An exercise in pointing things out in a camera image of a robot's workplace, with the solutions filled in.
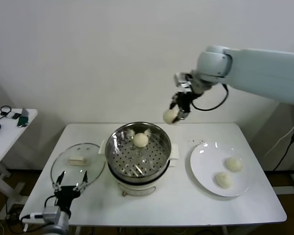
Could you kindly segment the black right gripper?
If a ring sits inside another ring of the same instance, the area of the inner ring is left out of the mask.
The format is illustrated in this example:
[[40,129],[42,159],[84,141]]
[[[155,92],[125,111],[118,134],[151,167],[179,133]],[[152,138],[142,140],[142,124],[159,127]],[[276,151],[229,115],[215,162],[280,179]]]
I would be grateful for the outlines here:
[[170,110],[178,105],[179,110],[177,111],[175,122],[185,120],[191,111],[191,102],[195,99],[195,94],[192,92],[178,92],[171,98]]

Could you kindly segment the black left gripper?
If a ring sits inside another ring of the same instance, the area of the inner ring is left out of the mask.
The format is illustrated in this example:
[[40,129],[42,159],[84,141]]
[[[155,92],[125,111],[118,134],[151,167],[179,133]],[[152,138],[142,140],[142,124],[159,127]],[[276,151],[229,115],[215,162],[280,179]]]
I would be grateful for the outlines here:
[[54,183],[52,183],[52,187],[54,189],[54,195],[57,198],[56,205],[61,210],[69,210],[72,204],[72,201],[78,198],[81,195],[81,191],[84,191],[88,186],[88,173],[84,172],[84,176],[82,178],[82,182],[76,184],[76,186],[62,186],[61,183],[64,178],[65,171],[63,171],[56,179]]

